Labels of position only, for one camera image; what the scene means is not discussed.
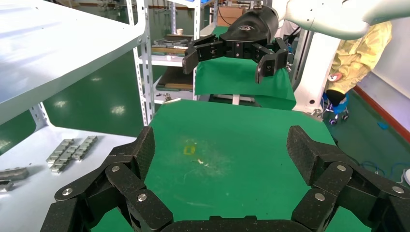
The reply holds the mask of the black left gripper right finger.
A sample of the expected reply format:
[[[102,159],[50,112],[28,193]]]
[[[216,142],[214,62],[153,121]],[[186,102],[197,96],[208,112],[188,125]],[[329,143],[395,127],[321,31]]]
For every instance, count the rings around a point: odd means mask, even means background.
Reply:
[[[357,165],[335,145],[311,139],[291,126],[287,150],[310,189],[292,212],[292,221],[323,232],[339,208],[351,211],[374,232],[410,229],[410,191]]]

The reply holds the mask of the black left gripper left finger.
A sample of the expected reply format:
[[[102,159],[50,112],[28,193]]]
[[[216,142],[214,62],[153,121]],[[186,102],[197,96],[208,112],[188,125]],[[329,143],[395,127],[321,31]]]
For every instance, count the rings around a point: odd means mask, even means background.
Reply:
[[[145,185],[155,153],[150,126],[135,141],[114,147],[95,170],[55,193],[43,232],[88,232],[118,209],[135,232],[159,232],[173,222],[171,210]]]

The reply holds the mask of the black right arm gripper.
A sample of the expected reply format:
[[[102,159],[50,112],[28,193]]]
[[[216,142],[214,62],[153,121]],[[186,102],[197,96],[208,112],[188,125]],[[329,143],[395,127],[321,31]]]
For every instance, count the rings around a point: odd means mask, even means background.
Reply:
[[[286,68],[288,47],[280,37],[278,17],[268,6],[253,8],[217,37],[210,34],[188,44],[182,60],[182,71],[190,74],[199,62],[220,58],[253,59],[257,62],[255,81],[260,84],[265,77],[274,76],[277,70]]]

